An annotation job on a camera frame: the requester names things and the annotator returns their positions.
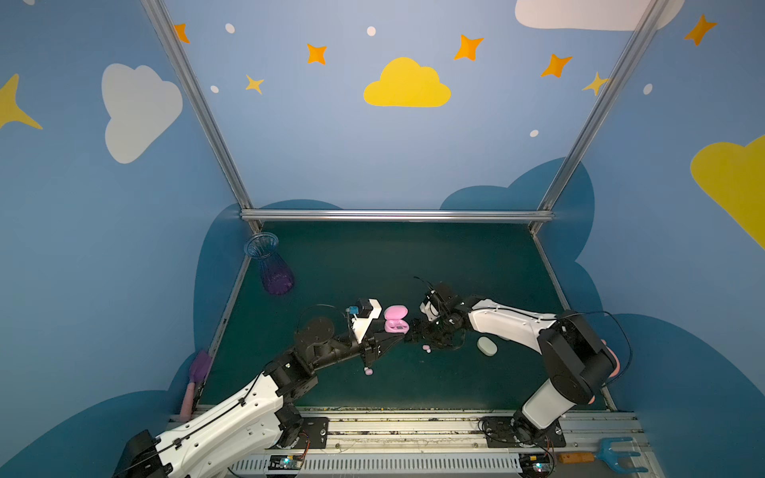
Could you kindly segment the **green circuit board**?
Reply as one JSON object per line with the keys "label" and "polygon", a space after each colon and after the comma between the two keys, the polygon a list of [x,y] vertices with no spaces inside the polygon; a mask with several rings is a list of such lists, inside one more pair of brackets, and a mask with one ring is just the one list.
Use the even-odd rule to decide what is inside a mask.
{"label": "green circuit board", "polygon": [[555,470],[555,461],[549,454],[519,455],[522,478],[548,478]]}
{"label": "green circuit board", "polygon": [[269,471],[300,471],[304,458],[300,455],[271,455],[268,462]]}

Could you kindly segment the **pink toy watering can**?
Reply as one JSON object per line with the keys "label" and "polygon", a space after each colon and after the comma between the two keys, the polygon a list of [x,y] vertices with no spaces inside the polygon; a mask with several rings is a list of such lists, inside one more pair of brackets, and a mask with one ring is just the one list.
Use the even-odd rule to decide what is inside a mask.
{"label": "pink toy watering can", "polygon": [[611,370],[609,371],[609,374],[607,375],[607,378],[603,381],[603,386],[606,385],[606,383],[611,380],[612,378],[616,378],[619,373],[621,372],[621,362],[616,353],[609,347],[607,342],[605,340],[602,340],[603,346],[604,346],[604,352],[607,356],[607,358],[610,361]]}

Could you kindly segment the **pink earbud charging case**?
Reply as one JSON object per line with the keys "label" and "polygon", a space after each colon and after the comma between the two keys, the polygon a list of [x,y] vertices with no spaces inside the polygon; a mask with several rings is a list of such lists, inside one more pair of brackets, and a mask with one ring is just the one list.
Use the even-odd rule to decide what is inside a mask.
{"label": "pink earbud charging case", "polygon": [[384,330],[389,334],[407,334],[410,325],[406,322],[406,316],[408,316],[406,306],[389,306],[384,310]]}

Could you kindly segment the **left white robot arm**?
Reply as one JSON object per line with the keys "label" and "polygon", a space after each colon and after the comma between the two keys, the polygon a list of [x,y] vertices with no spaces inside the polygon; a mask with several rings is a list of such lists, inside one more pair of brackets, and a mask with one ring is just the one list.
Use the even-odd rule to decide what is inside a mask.
{"label": "left white robot arm", "polygon": [[292,348],[218,406],[157,436],[144,430],[131,438],[114,475],[218,477],[250,453],[292,445],[304,423],[294,402],[316,386],[318,370],[356,357],[371,366],[403,339],[374,323],[357,341],[352,332],[337,336],[332,320],[314,319]]}

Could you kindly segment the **left green circuit board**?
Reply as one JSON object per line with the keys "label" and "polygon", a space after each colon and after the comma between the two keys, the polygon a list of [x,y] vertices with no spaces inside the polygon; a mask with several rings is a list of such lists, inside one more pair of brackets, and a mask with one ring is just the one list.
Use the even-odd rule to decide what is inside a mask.
{"label": "left green circuit board", "polygon": [[271,455],[268,462],[269,471],[300,471],[304,458],[300,455]]}

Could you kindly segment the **purple ribbed glass vase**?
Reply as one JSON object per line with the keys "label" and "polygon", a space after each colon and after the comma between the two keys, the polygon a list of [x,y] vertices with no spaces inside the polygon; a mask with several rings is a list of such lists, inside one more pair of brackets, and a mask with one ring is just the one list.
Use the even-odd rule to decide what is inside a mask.
{"label": "purple ribbed glass vase", "polygon": [[263,288],[273,296],[283,296],[295,285],[294,274],[278,248],[279,239],[271,232],[254,234],[244,246],[246,255],[257,264]]}

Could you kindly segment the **aluminium right frame post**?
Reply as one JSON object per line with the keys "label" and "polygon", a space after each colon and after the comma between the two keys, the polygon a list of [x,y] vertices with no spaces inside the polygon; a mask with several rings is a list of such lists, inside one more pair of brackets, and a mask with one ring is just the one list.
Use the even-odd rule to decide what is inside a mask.
{"label": "aluminium right frame post", "polygon": [[657,31],[659,31],[659,20],[663,17],[665,10],[669,8],[669,4],[671,4],[669,0],[653,0],[647,4],[643,16],[637,22],[637,27],[635,27],[625,49],[623,49],[614,69],[611,71],[611,80],[605,85],[605,89],[598,96],[591,113],[589,113],[579,135],[577,135],[573,143],[573,147],[566,155],[538,206],[537,212],[545,219],[553,219],[553,209],[556,203],[591,147],[597,133],[599,133],[602,125],[605,123],[622,89],[627,85],[633,71],[639,65],[643,55],[645,55],[651,40],[653,40]]}

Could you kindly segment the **mint green earbud case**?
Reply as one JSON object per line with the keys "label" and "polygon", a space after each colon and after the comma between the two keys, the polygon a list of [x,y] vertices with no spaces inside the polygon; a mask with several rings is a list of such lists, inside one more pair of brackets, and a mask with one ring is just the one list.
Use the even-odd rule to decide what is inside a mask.
{"label": "mint green earbud case", "polygon": [[476,346],[487,357],[494,357],[498,352],[498,346],[487,337],[480,337],[477,340]]}

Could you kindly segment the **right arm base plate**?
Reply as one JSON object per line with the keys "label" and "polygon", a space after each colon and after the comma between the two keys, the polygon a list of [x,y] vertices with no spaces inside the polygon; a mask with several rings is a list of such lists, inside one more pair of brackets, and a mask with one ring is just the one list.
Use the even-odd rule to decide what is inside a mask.
{"label": "right arm base plate", "polygon": [[520,413],[512,416],[484,416],[478,422],[478,429],[489,448],[559,448],[567,444],[559,420],[540,429]]}

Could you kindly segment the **blue toy garden fork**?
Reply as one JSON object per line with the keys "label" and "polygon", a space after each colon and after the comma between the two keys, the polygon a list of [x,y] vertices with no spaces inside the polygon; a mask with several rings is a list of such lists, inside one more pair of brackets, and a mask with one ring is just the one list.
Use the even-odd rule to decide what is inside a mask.
{"label": "blue toy garden fork", "polygon": [[640,474],[647,473],[649,469],[645,466],[625,468],[622,460],[640,457],[641,454],[636,451],[618,451],[614,449],[617,443],[632,443],[631,437],[612,437],[600,440],[597,452],[568,452],[560,453],[557,459],[563,464],[584,464],[601,461],[605,463],[613,472],[617,474]]}

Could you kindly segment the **aluminium left frame post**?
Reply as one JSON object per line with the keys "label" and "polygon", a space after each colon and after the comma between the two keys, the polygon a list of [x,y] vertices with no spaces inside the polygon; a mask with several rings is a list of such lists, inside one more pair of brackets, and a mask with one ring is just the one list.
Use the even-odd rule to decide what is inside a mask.
{"label": "aluminium left frame post", "polygon": [[211,113],[199,81],[188,61],[182,42],[177,37],[175,26],[171,22],[171,16],[167,6],[165,6],[165,2],[159,0],[141,0],[141,5],[145,9],[145,13],[147,13],[147,17],[149,17],[149,21],[151,21],[159,41],[161,41],[161,45],[163,45],[163,50],[165,50],[165,54],[167,54],[177,74],[181,87],[239,205],[240,218],[249,225],[253,233],[260,232],[262,224],[259,220],[245,219],[243,216],[245,210],[253,208],[252,201],[246,191],[236,163],[225,143],[221,130]]}

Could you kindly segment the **front aluminium rail bed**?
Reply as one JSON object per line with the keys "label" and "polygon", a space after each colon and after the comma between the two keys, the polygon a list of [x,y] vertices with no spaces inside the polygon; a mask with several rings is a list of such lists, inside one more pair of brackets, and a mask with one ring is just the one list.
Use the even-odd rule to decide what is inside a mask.
{"label": "front aluminium rail bed", "polygon": [[[647,473],[621,477],[661,477],[663,470],[647,442],[639,420],[629,412],[570,411],[558,419],[565,447],[489,448],[478,422],[484,416],[512,416],[509,410],[373,410],[360,408],[301,407],[302,418],[330,419],[325,449],[283,449],[278,445],[258,450],[230,465],[224,474],[237,476],[353,476],[408,474],[485,474],[518,476],[519,455],[549,454],[555,470],[563,468],[560,453],[597,452],[600,440],[631,437],[617,443],[618,451],[636,451],[640,457],[622,460],[625,468],[645,466]],[[269,471],[271,455],[300,455],[300,471]]]}

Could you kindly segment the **aluminium back frame rail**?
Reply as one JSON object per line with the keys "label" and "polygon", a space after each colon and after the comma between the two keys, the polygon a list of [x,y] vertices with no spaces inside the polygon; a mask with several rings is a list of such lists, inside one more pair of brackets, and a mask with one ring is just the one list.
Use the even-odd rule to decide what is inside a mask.
{"label": "aluminium back frame rail", "polygon": [[438,222],[438,223],[531,223],[550,222],[550,211],[478,210],[300,210],[243,209],[244,220],[259,221],[334,221],[334,222]]}

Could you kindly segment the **aluminium frame post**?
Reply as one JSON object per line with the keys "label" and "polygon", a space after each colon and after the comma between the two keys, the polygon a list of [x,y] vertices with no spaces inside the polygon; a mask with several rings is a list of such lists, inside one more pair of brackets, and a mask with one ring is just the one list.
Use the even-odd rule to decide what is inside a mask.
{"label": "aluminium frame post", "polygon": [[240,218],[249,225],[253,233],[260,232],[262,224],[259,220],[245,219],[243,216],[245,210],[253,208],[252,201],[246,191],[236,163],[225,143],[221,130],[211,113],[199,81],[188,61],[182,42],[177,37],[175,26],[171,22],[171,16],[167,6],[165,6],[165,2],[159,0],[141,0],[141,5],[145,9],[145,13],[147,13],[147,17],[149,17],[149,21],[151,21],[159,41],[161,41],[161,45],[163,45],[163,50],[165,50],[165,54],[167,54],[177,74],[181,87],[239,205]]}
{"label": "aluminium frame post", "polygon": [[663,17],[665,10],[669,8],[669,4],[671,4],[669,0],[653,0],[647,4],[643,16],[637,22],[637,27],[635,27],[625,49],[623,49],[614,69],[611,71],[611,80],[605,85],[605,89],[598,96],[591,113],[589,113],[579,135],[577,135],[573,143],[573,147],[566,155],[538,206],[537,212],[545,219],[553,219],[553,209],[556,203],[591,147],[597,133],[599,133],[602,125],[605,123],[622,89],[627,85],[633,71],[639,65],[643,55],[645,55],[651,40],[653,40],[657,31],[659,31],[659,20]]}

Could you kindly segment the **right green circuit board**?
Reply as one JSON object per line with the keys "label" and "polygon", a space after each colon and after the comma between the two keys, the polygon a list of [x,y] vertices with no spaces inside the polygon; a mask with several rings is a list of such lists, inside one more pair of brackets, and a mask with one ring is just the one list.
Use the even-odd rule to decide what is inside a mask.
{"label": "right green circuit board", "polygon": [[519,455],[522,478],[548,478],[555,470],[555,461],[549,454]]}

